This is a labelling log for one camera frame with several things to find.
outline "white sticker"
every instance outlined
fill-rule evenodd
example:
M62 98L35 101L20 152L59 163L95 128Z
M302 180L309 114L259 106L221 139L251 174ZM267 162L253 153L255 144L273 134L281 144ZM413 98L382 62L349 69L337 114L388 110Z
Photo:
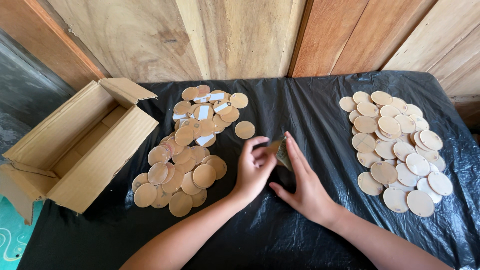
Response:
M180 125L179 125L179 126L181 126L181 125L183 124L183 122L185 122L185 121L187 121L187 120L188 120L188 118L182 118L182 119L180 119Z
M219 99L225 99L225 93L212 94L210 96L210 101Z
M201 97L201 98L194 98L193 101L197 101L197 100L201 100L201 99L204 99L204 98L208 98L211 94L208 94L206 95L205 97Z
M198 121L208 118L208 110L210 106L200 106L200 113L198 114Z
M186 114L182 114L182 115L173 114L173 119L174 120L182 119L182 118L188 118L188 116Z
M214 109L214 111L218 113L219 111L225 109L226 107L228 107L228 102L225 102L222 105L218 106L216 109Z
M210 135L210 136L207 136L207 137L200 137L197 139L197 143L200 145L200 146L204 146L206 143L208 143L211 139L213 139L213 134Z

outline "teal floor mat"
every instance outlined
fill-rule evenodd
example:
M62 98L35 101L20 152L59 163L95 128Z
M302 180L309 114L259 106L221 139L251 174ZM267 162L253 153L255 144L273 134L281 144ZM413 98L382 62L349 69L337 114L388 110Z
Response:
M0 195L0 269L17 269L42 207L43 202L35 203L33 225L27 226L8 199Z

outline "black plastic sheet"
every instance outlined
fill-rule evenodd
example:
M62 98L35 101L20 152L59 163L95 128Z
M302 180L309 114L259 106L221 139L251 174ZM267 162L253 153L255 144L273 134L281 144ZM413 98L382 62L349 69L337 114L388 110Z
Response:
M180 220L208 207L233 188L244 140L237 122L217 136L210 152L228 165L227 175L208 189L206 202L184 218L168 208L139 208L132 201L135 176L147 172L149 150L173 131L172 109L181 92L207 84L212 90L245 93L249 105L240 121L256 135L280 139L290 131L332 199L360 217L423 248L456 269L480 267L480 150L441 89L427 73L372 72L347 76L142 84L158 100L139 107L160 125L83 215L48 200L19 269L118 269L150 239ZM454 193L436 204L435 214L389 210L382 195L369 196L357 185L367 171L351 145L351 123L340 109L342 97L357 91L385 91L419 106L431 130L441 136L445 174ZM281 182L274 171L270 181ZM267 186L228 221L185 266L186 269L371 269L372 263L335 233L308 221Z

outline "cardboard box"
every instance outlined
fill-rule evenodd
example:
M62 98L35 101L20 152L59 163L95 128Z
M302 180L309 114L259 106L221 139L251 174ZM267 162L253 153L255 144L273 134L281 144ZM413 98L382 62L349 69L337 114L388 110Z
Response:
M47 198L82 214L158 125L136 106L147 98L126 78L91 82L3 154L0 194L29 225Z

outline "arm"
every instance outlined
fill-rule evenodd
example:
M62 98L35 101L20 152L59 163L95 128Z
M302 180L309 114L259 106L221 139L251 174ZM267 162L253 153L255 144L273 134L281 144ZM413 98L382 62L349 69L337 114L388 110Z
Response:
M159 234L121 269L182 268L223 224L263 190L276 166L276 157L267 155L265 147L256 150L253 147L268 140L267 137L256 137L245 143L239 159L237 183L228 196Z
M352 243L378 269L451 269L416 245L335 203L293 137L288 132L286 136L288 155L297 179L297 191L291 194L279 184L270 183L270 187L282 200L309 220Z

